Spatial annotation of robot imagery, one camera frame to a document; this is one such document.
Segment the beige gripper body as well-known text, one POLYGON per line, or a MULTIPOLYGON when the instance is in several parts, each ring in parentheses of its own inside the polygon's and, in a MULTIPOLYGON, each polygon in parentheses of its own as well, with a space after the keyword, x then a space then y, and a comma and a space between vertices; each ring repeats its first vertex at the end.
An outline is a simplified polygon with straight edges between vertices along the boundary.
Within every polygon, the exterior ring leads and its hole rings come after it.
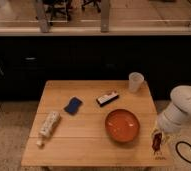
POLYGON ((161 152, 161 146, 165 144, 169 135, 158 128, 154 128, 151 134, 153 154, 161 152))

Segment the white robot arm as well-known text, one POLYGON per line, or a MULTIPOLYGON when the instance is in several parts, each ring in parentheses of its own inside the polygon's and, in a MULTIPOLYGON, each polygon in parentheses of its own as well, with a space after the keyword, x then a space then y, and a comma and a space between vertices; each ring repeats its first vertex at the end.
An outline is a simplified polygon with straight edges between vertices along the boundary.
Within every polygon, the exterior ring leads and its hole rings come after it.
POLYGON ((151 132, 154 153, 161 151, 172 136, 180 132, 183 124, 191 117, 191 86, 179 85, 170 92, 170 103, 156 116, 151 132))

